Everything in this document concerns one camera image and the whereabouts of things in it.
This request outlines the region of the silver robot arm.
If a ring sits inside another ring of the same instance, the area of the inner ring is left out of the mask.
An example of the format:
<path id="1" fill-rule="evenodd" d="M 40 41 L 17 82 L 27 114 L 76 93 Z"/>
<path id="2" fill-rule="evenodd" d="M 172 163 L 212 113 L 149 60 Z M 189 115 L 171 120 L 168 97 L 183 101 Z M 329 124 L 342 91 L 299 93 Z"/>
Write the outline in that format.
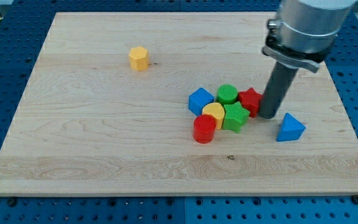
<path id="1" fill-rule="evenodd" d="M 313 73 L 333 46 L 355 0 L 284 0 L 267 22 L 263 54 Z"/>

